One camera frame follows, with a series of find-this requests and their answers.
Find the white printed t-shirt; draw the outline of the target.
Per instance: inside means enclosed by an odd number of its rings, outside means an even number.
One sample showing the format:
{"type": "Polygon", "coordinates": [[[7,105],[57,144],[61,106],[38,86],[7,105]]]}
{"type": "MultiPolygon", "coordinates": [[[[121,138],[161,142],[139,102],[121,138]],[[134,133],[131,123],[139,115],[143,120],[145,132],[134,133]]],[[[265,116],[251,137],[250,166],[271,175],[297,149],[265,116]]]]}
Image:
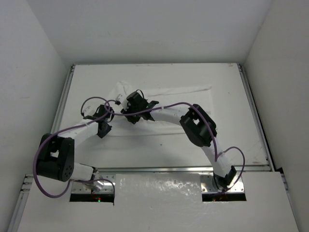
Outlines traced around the white printed t-shirt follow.
{"type": "Polygon", "coordinates": [[[132,124],[124,116],[116,116],[112,120],[112,130],[108,135],[125,137],[184,134],[180,125],[180,117],[188,112],[189,106],[181,104],[168,109],[163,109],[163,107],[179,102],[198,104],[210,117],[214,118],[211,89],[209,85],[143,89],[142,92],[148,102],[159,102],[155,106],[159,109],[151,112],[154,120],[140,119],[136,124],[132,124]]]}

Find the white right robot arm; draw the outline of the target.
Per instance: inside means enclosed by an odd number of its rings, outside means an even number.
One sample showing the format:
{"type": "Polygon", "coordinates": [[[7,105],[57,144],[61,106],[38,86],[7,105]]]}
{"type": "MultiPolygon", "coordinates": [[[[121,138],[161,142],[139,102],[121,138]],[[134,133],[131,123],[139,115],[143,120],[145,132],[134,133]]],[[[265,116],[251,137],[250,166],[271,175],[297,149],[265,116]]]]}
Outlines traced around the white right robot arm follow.
{"type": "Polygon", "coordinates": [[[217,188],[227,189],[236,176],[236,169],[220,148],[215,122],[198,104],[162,105],[158,101],[148,102],[137,91],[129,95],[119,94],[116,98],[123,109],[121,113],[132,124],[140,118],[150,121],[162,121],[182,127],[189,141],[200,147],[213,167],[214,182],[217,188]]]}

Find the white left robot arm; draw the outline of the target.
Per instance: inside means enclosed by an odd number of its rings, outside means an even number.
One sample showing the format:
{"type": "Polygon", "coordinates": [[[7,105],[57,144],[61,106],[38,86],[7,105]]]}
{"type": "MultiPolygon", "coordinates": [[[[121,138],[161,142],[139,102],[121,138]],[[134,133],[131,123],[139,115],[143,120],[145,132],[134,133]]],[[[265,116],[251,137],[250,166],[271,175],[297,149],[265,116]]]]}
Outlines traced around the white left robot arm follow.
{"type": "Polygon", "coordinates": [[[75,162],[76,148],[92,137],[105,137],[112,129],[111,113],[100,105],[93,115],[86,115],[71,129],[45,134],[40,143],[35,171],[38,176],[67,182],[90,181],[95,168],[75,162]]]}

